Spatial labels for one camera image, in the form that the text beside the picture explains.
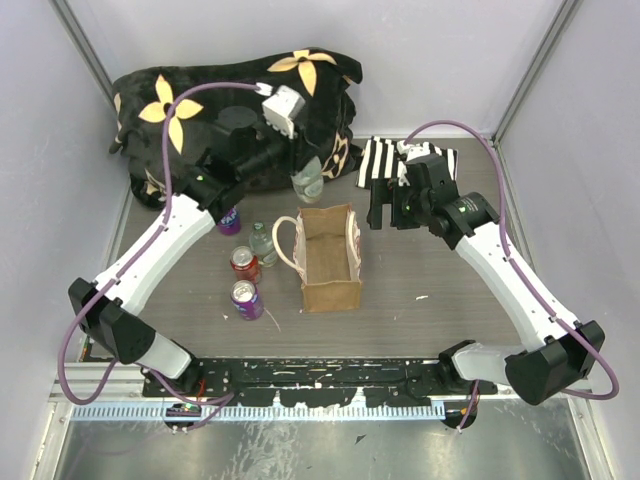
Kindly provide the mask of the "cat print canvas bag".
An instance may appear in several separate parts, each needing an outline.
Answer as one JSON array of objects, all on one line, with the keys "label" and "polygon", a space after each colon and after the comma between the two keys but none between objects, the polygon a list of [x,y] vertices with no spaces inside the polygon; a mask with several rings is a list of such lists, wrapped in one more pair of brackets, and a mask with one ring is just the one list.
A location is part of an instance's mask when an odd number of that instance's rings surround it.
[{"label": "cat print canvas bag", "polygon": [[[291,254],[283,252],[279,229],[295,227]],[[350,204],[301,208],[295,217],[281,216],[272,227],[279,258],[301,280],[305,313],[356,310],[361,305],[361,230]]]}]

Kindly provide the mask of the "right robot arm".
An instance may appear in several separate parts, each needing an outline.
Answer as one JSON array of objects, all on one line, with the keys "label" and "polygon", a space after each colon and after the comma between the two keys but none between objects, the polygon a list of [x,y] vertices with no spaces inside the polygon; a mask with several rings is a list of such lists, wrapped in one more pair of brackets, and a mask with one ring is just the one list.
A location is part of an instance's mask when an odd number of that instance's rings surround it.
[{"label": "right robot arm", "polygon": [[381,229],[385,205],[391,207],[392,227],[428,228],[476,271],[519,336],[519,344],[510,347],[464,341],[444,351],[438,370],[444,390],[459,394],[482,380],[509,386],[526,403],[539,405],[589,375],[604,330],[594,320],[580,321],[550,293],[487,199],[459,192],[444,157],[421,155],[400,178],[373,179],[369,189],[372,229]]}]

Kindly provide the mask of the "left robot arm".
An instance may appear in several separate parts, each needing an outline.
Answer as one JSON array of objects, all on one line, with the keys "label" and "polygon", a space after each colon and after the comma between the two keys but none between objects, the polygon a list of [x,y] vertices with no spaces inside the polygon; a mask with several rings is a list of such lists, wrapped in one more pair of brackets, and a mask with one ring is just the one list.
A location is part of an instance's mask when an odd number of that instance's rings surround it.
[{"label": "left robot arm", "polygon": [[95,280],[72,283],[69,297],[80,329],[116,361],[159,374],[178,396],[197,390],[196,357],[139,315],[184,253],[244,198],[252,179],[270,170],[295,175],[304,169],[297,152],[299,111],[274,98],[260,112],[224,109],[213,140],[177,180],[156,221]]}]

